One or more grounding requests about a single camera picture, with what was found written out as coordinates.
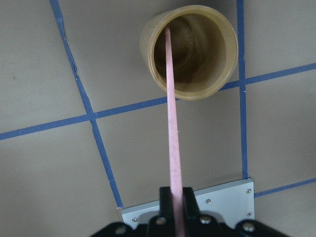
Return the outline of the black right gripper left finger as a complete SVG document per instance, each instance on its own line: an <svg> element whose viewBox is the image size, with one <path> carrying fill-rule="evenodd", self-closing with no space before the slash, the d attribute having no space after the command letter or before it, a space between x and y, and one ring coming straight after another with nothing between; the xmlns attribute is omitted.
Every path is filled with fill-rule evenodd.
<svg viewBox="0 0 316 237"><path fill-rule="evenodd" d="M159 227L162 228L163 237L174 237L175 220L170 187L159 189L159 215Z"/></svg>

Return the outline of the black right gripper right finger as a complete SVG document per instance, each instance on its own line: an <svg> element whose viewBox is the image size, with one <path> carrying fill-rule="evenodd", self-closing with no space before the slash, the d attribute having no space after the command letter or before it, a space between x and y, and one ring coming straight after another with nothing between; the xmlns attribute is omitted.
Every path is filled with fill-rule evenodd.
<svg viewBox="0 0 316 237"><path fill-rule="evenodd" d="M183 207L185 222L193 221L200 215L200 209L191 187L183 188Z"/></svg>

